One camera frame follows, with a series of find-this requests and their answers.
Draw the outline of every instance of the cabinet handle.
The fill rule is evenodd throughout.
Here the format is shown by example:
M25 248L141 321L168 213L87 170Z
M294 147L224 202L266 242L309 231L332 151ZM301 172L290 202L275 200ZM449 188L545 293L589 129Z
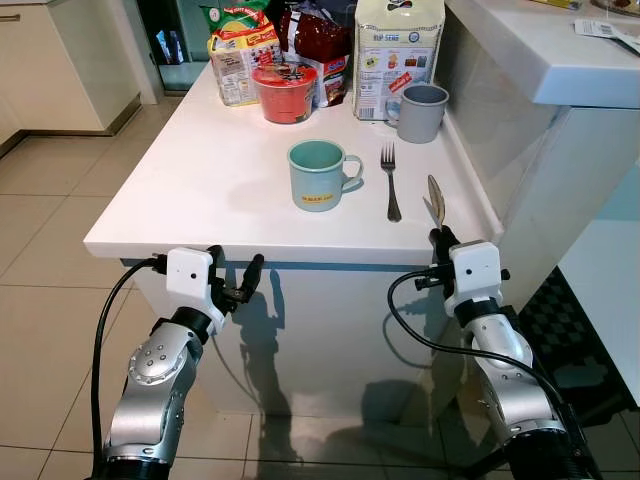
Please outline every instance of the cabinet handle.
M0 15L0 23L3 22L19 22L20 14L16 13L15 15Z

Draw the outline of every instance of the black cable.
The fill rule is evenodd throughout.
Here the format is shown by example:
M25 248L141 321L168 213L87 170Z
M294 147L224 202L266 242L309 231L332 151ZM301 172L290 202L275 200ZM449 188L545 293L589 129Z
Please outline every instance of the black cable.
M427 338L423 337L418 332L416 332L413 328L411 328L409 324L405 322L404 319L400 316L398 309L394 305L393 293L395 292L396 288L398 288L398 285L400 285L401 283L404 283L411 278L425 277L425 276L427 276L426 270L423 270L420 272L407 273L405 275L402 275L400 278L396 279L391 284L391 286L389 287L389 290L387 291L387 303L389 304L389 309L391 310L391 314L395 317L395 319L398 321L400 326L414 340L417 340L423 345L426 345L427 347L432 348L434 350L439 350L441 352L457 353L459 355L471 355L473 357L480 357L480 358L490 358L493 360L499 360L513 367L519 368L525 373L528 373L529 375L531 375L533 378L535 378L538 381L538 383L540 383L540 386L547 393L547 395L549 396L549 399L557 409L560 409L561 407L565 406L565 402L562 399L560 392L558 392L558 390L553 386L553 384L549 382L549 380L547 380L547 378L544 375L540 374L539 372L536 372L533 368L529 367L528 365L525 365L522 362L514 360L511 357L507 357L506 355L500 355L499 353L489 352L486 350L472 350L470 348L441 345L439 343L435 343L435 342L432 342L431 340L428 340Z
M96 327L96 338L93 344L93 361L91 364L91 428L93 432L93 467L91 476L97 478L100 474L100 468L102 466L102 426L100 424L100 354L102 353L102 336L104 335L104 326L109 316L109 310L113 304L113 300L122 288L122 286L129 280L138 270L144 267L152 267L156 264L155 258L147 258L141 262L135 264L129 270L127 270L118 283L115 284L111 293L107 297L104 307L102 307L102 313L100 313L100 320L98 320L98 326Z

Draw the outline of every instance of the flour bag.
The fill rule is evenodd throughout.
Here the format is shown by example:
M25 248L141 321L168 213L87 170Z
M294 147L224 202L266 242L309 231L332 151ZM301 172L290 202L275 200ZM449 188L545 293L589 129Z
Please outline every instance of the flour bag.
M353 110L386 120L390 97L433 81L444 0L365 0L356 8Z

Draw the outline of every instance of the snack bag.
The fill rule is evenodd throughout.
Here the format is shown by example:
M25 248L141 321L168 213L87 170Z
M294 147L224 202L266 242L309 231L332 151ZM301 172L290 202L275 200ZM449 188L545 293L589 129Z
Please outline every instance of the snack bag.
M337 25L312 2L285 12L279 24L280 45L287 61L311 65L318 74L314 104L342 103L347 91L351 29Z
M226 7L200 6L209 25L209 32L214 33L216 30L240 32L266 23L264 9L269 5L269 0L248 0L237 3L237 5Z
M390 97L432 82L444 16L443 0L358 3L353 111L360 120L386 120Z
M273 24L262 10L248 6L264 8L267 4L265 0L253 0L223 9L202 7L210 28L218 27L207 42L207 50L225 105L257 103L251 72L258 65L282 61Z

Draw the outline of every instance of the cabinet door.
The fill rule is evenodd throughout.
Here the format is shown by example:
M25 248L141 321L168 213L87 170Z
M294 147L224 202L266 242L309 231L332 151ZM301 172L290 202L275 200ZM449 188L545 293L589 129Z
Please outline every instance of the cabinet door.
M11 135L18 130L20 130L18 120L2 95L0 95L0 145L6 142Z
M44 5L0 6L0 92L22 128L103 129Z

